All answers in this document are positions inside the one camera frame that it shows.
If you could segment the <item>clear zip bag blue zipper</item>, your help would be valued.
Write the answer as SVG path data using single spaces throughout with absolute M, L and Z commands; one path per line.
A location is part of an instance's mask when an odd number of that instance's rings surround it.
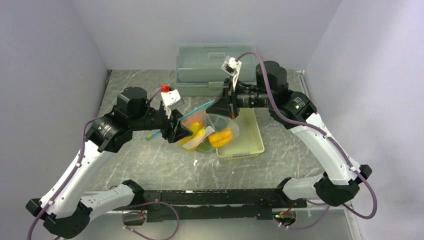
M 172 143 L 174 148 L 207 153 L 228 145 L 239 136 L 239 126 L 233 120 L 206 113 L 212 103 L 206 102 L 182 117 L 182 125 L 192 134 Z

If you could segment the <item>yellow banana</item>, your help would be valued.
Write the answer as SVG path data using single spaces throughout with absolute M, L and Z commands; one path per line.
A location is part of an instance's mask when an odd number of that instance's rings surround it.
M 178 143 L 180 145 L 185 145 L 186 143 L 188 143 L 190 140 L 192 140 L 193 138 L 196 138 L 198 136 L 200 136 L 201 134 L 204 133 L 205 128 L 204 128 L 204 123 L 201 122 L 195 122 L 192 123 L 189 126 L 189 130 L 192 131 L 192 135 L 188 136 L 188 137 L 184 137 L 183 139 L 181 139 L 180 141 L 178 141 Z

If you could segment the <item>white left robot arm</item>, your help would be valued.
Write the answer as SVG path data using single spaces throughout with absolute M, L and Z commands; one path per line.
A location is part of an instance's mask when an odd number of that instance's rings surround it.
M 178 90 L 162 86 L 156 94 L 161 97 L 158 109 L 151 106 L 145 89 L 125 88 L 110 112 L 83 127 L 80 149 L 56 184 L 43 197 L 26 204 L 35 220 L 42 220 L 56 238 L 76 237 L 90 221 L 111 210 L 137 210 L 147 205 L 144 189 L 133 180 L 92 196 L 85 191 L 103 165 L 132 140 L 134 132 L 158 130 L 169 143 L 191 134 L 182 124 L 178 108 L 184 102 Z

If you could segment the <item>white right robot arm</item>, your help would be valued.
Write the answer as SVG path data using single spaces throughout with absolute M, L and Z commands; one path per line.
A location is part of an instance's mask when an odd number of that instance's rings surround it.
M 352 200 L 372 169 L 353 159 L 346 162 L 347 154 L 342 154 L 332 143 L 312 101 L 304 93 L 289 89 L 285 68 L 272 60 L 265 61 L 264 66 L 267 76 L 257 65 L 255 84 L 238 82 L 235 90 L 231 90 L 230 79 L 225 79 L 221 94 L 206 112 L 235 119 L 241 108 L 267 108 L 275 121 L 295 134 L 313 153 L 324 173 L 284 179 L 275 194 L 280 207 L 287 208 L 297 199 L 320 199 L 333 207 Z

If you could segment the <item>orange fruit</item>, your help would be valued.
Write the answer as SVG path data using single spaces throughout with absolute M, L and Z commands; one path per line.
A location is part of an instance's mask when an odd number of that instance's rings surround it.
M 187 118 L 187 122 L 191 125 L 193 123 L 203 123 L 205 121 L 206 113 L 205 112 L 195 112 Z

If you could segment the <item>green custard apple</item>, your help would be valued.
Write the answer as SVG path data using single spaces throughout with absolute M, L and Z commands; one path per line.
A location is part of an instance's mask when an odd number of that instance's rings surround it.
M 210 151 L 213 151 L 215 148 L 210 144 L 209 141 L 204 141 L 197 147 L 197 151 L 201 153 L 208 153 Z

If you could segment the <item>yellow bell pepper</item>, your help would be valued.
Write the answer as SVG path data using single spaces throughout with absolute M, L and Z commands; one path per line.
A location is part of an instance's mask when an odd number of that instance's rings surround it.
M 227 127 L 221 131 L 211 133 L 207 138 L 213 148 L 220 148 L 233 139 L 233 132 Z

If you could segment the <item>dark green avocado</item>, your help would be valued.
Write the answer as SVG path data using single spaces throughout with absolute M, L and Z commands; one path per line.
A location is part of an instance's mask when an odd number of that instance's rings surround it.
M 209 114 L 209 125 L 216 131 L 222 131 L 227 128 L 230 124 L 230 121 L 226 117 L 220 115 Z

